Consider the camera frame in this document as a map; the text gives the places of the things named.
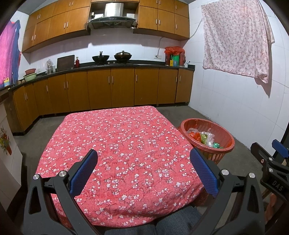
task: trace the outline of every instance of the red plastic basket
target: red plastic basket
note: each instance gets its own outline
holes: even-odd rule
[[[196,141],[187,133],[189,128],[213,133],[215,135],[215,142],[219,143],[223,148],[212,148]],[[235,140],[226,129],[205,119],[186,119],[181,123],[179,130],[192,146],[198,148],[207,159],[214,161],[216,164],[220,162],[226,153],[231,152],[235,147]]]

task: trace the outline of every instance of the pink floral sheet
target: pink floral sheet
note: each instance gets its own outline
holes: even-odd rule
[[[151,106],[73,113],[44,150],[37,173],[68,170],[93,148],[98,163],[75,197],[93,225],[132,227],[191,203],[203,185],[190,162],[192,146]],[[53,202],[69,226],[56,195]]]

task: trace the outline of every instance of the pot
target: pot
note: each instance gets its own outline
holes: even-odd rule
[[[103,56],[102,52],[99,52],[99,56],[93,56],[92,59],[96,63],[105,63],[108,60],[109,56]]]
[[[118,52],[114,55],[117,62],[121,62],[121,63],[126,63],[131,58],[131,56],[132,55],[130,53],[125,52],[125,51]]]

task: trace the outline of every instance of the floral cloth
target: floral cloth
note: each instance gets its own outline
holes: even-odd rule
[[[260,78],[268,83],[274,36],[258,0],[222,0],[202,6],[204,69]]]
[[[151,106],[66,116],[36,172],[55,176],[91,148],[98,163],[75,200],[93,225],[148,223],[189,204],[203,188],[190,162],[191,144]],[[69,225],[58,198],[52,198],[62,223]]]

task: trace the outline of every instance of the blue gripper pad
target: blue gripper pad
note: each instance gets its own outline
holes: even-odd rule
[[[194,148],[191,150],[190,160],[193,167],[197,171],[197,174],[200,177],[207,193],[213,195],[213,197],[216,198],[219,192],[217,179],[201,155]]]
[[[75,197],[81,194],[86,182],[97,164],[97,152],[91,149],[80,163],[81,166],[70,179],[70,194]]]
[[[288,149],[284,147],[278,140],[273,140],[272,141],[272,147],[275,149],[283,158],[288,158],[289,153]]]

